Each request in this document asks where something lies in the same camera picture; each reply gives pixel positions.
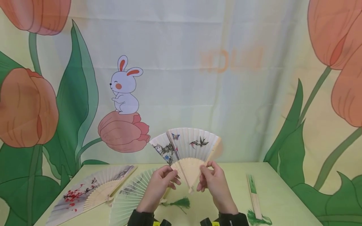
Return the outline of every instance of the person's left hand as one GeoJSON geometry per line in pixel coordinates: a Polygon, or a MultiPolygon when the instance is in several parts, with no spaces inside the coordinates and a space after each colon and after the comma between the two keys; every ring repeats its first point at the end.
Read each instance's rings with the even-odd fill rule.
{"type": "Polygon", "coordinates": [[[160,204],[160,200],[166,192],[168,187],[176,190],[176,186],[181,182],[177,179],[177,170],[172,170],[170,166],[163,166],[156,170],[148,183],[146,192],[143,195],[141,202],[136,209],[137,212],[153,213],[157,206],[160,204]]]}

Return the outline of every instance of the fan with plum blossom painting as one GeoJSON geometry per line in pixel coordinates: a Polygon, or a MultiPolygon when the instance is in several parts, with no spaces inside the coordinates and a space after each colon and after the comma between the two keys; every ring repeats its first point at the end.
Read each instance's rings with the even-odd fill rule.
{"type": "Polygon", "coordinates": [[[57,226],[114,198],[116,190],[137,166],[111,166],[86,177],[63,194],[46,226],[57,226]]]}

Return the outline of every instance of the closed folding fan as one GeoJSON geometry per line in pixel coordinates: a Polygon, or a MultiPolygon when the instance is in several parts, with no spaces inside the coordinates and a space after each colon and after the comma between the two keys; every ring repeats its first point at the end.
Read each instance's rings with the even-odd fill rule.
{"type": "Polygon", "coordinates": [[[221,138],[202,129],[175,128],[150,140],[150,144],[178,171],[182,181],[193,191],[200,176],[200,166],[222,153],[221,138]]]}
{"type": "Polygon", "coordinates": [[[46,226],[57,226],[113,199],[115,191],[136,166],[110,166],[86,177],[63,194],[52,210],[46,226]]]}
{"type": "Polygon", "coordinates": [[[109,216],[109,226],[124,226],[132,212],[141,202],[143,194],[156,169],[144,171],[122,187],[113,201],[109,216]]]}

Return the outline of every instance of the faded orange text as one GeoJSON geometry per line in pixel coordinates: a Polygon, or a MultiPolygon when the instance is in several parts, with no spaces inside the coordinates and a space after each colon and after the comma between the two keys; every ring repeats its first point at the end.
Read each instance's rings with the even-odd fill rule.
{"type": "Polygon", "coordinates": [[[249,50],[209,50],[200,53],[201,72],[223,73],[227,69],[233,72],[244,70],[256,71],[261,67],[264,54],[263,47],[254,47],[249,50]]]}

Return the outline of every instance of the open folding fan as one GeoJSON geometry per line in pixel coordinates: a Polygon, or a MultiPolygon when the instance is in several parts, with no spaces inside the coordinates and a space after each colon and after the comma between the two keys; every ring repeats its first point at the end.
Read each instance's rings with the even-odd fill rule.
{"type": "Polygon", "coordinates": [[[86,177],[63,194],[46,226],[57,226],[112,200],[115,191],[136,168],[133,165],[110,166],[86,177]]]}
{"type": "Polygon", "coordinates": [[[155,170],[144,171],[122,187],[113,201],[109,215],[109,226],[124,226],[127,224],[133,210],[141,202],[155,170]]]}
{"type": "Polygon", "coordinates": [[[189,193],[200,176],[200,166],[218,158],[222,153],[221,138],[202,129],[175,128],[150,140],[150,144],[178,171],[187,183],[189,193]]]}

